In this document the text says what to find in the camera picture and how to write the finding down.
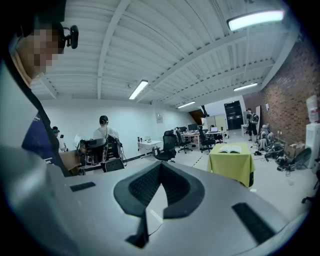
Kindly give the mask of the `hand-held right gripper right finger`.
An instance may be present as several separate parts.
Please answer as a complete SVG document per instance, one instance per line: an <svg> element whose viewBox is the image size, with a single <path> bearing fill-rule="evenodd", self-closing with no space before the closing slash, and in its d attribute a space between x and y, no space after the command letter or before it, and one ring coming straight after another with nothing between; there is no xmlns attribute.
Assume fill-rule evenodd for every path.
<svg viewBox="0 0 320 256"><path fill-rule="evenodd" d="M269 256L278 254L307 217L304 212L288 221L275 207L237 181L174 163L173 167L197 178L204 187L198 208L181 219L165 219L150 236L148 256ZM274 232L262 242L235 212L249 206Z"/></svg>

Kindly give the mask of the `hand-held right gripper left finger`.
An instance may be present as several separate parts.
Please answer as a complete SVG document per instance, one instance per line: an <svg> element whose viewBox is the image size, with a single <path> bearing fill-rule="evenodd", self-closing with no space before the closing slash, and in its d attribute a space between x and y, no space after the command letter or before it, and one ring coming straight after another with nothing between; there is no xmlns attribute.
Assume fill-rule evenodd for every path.
<svg viewBox="0 0 320 256"><path fill-rule="evenodd" d="M128 242L141 220L123 211L114 188L130 173L65 177L33 152L2 148L5 200L23 230L50 255L161 256L157 234L143 248Z"/></svg>

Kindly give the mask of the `blue-covered book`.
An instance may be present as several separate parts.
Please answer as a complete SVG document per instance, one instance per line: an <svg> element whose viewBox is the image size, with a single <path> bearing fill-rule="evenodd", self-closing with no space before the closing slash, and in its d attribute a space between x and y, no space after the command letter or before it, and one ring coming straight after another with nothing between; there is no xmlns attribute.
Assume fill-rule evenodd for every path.
<svg viewBox="0 0 320 256"><path fill-rule="evenodd" d="M219 151L219 153L235 153L235 154L241 154L242 153L242 148L239 145L223 145Z"/></svg>

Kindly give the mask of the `black office chair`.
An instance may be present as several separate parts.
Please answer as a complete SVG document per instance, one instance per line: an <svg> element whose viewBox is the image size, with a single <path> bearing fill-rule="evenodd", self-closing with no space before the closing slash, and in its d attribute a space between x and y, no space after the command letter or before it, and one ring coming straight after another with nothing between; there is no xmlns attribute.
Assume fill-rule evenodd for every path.
<svg viewBox="0 0 320 256"><path fill-rule="evenodd" d="M211 138L206 138L203 127L201 125L198 126L200 143L202 145L201 153L204 151L210 152L213 149L213 146L216 144L216 141Z"/></svg>
<svg viewBox="0 0 320 256"><path fill-rule="evenodd" d="M162 151L160 151L158 148L156 149L155 158L159 161L174 163L175 161L173 159L176 157L177 154L175 149L177 137L172 130L169 130L164 132L162 139L163 149Z"/></svg>
<svg viewBox="0 0 320 256"><path fill-rule="evenodd" d="M187 153L187 151L192 152L193 150L188 147L188 144L190 142L183 139L183 136L181 135L181 132L178 129L176 130L176 135L177 135L177 140L179 144L179 150L177 152L179 153L183 151L185 154Z"/></svg>
<svg viewBox="0 0 320 256"><path fill-rule="evenodd" d="M124 169L125 166L120 158L112 159L104 164L104 172L113 172Z"/></svg>

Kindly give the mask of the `wooden desk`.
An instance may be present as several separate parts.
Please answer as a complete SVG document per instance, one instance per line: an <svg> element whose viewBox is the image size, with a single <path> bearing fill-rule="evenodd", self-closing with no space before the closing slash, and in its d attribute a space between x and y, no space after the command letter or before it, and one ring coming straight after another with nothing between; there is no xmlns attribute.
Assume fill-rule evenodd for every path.
<svg viewBox="0 0 320 256"><path fill-rule="evenodd" d="M60 152L59 156L67 171L73 176L79 175L78 167L81 166L81 154L78 150Z"/></svg>

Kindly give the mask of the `yellow-green tablecloth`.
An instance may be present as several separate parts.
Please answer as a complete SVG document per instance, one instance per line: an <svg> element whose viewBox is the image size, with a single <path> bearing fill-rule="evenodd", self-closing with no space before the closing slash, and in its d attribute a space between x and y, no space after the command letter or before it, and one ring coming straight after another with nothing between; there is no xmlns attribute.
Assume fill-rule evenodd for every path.
<svg viewBox="0 0 320 256"><path fill-rule="evenodd" d="M242 153L219 153L224 145L238 145ZM216 144L208 154L207 171L240 182L249 188L254 184L255 164L246 143Z"/></svg>

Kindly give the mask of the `black equipment rig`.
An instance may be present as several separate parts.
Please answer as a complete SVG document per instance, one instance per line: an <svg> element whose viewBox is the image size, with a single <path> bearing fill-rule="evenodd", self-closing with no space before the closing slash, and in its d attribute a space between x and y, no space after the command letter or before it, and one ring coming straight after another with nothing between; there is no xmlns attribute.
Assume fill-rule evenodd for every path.
<svg viewBox="0 0 320 256"><path fill-rule="evenodd" d="M80 166L96 166L109 160L123 160L122 144L112 136L98 139L81 139L76 146L80 155Z"/></svg>

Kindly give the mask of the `cluttered office desk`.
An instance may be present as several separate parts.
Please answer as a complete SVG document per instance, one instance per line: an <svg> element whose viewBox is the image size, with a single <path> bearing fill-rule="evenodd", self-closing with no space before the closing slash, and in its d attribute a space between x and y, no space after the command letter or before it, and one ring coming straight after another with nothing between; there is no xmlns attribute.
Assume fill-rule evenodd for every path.
<svg viewBox="0 0 320 256"><path fill-rule="evenodd" d="M225 131L217 131L217 132L206 132L205 136L213 136L213 135L221 135L222 136L222 142L225 142L225 137L226 137L226 132ZM197 145L198 147L201 146L201 139L200 139L200 133L199 132L192 132L192 133L182 133L181 134L184 138L189 138L191 143L193 145Z"/></svg>

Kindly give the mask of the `low white table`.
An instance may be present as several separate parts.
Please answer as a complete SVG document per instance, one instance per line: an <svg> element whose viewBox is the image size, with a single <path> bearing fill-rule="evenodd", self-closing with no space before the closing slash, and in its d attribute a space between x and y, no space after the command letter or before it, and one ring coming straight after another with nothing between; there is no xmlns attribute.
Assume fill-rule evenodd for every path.
<svg viewBox="0 0 320 256"><path fill-rule="evenodd" d="M140 152L151 152L153 148L160 147L163 145L162 140L144 140L142 142L138 142L138 150Z"/></svg>

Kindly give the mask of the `pile of grey backpacks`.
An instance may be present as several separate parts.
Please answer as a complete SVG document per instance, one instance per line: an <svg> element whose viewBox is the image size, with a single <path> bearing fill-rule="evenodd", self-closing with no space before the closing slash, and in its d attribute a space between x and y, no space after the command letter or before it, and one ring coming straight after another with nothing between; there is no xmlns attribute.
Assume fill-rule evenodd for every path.
<svg viewBox="0 0 320 256"><path fill-rule="evenodd" d="M258 138L258 151L268 152L273 147L275 143L275 135L271 132L270 125L268 123L262 125L262 130L260 131Z"/></svg>

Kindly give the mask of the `beige cabinet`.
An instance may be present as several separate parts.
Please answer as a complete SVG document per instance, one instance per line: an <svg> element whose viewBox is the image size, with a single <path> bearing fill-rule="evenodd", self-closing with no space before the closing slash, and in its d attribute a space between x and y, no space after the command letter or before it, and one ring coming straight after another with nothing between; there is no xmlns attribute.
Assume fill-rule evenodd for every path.
<svg viewBox="0 0 320 256"><path fill-rule="evenodd" d="M227 131L227 123L224 114L219 114L214 116L215 126L218 127L218 130L221 132Z"/></svg>

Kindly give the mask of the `black double door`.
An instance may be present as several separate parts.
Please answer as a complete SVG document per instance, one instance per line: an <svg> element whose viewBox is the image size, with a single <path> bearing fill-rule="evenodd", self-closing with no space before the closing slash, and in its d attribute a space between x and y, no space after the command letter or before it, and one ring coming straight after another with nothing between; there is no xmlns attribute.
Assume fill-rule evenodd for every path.
<svg viewBox="0 0 320 256"><path fill-rule="evenodd" d="M244 120L240 102L237 100L232 101L231 103L225 103L224 109L228 130L241 129L241 125L244 124Z"/></svg>

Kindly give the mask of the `cardboard box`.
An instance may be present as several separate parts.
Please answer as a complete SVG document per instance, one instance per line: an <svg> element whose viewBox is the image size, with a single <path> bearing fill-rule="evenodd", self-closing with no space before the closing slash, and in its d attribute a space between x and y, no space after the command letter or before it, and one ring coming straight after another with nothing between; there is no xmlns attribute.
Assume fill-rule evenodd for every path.
<svg viewBox="0 0 320 256"><path fill-rule="evenodd" d="M292 144L286 144L284 146L284 153L286 156L290 158L296 157L300 152L302 152L305 149L304 143L292 143Z"/></svg>

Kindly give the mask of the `white water dispenser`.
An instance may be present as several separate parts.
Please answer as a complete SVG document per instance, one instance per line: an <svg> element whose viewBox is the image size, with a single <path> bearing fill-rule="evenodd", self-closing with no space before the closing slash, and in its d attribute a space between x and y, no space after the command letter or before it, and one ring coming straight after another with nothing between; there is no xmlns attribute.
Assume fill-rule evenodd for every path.
<svg viewBox="0 0 320 256"><path fill-rule="evenodd" d="M306 125L305 147L311 149L307 168L312 169L320 152L320 123Z"/></svg>

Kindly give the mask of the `water dispenser bottle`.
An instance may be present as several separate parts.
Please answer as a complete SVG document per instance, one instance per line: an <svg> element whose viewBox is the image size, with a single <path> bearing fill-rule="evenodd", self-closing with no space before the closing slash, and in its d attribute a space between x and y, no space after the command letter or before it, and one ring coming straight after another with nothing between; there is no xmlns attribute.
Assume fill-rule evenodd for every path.
<svg viewBox="0 0 320 256"><path fill-rule="evenodd" d="M318 98L316 95L312 95L306 99L308 119L310 123L319 123L320 114L318 108Z"/></svg>

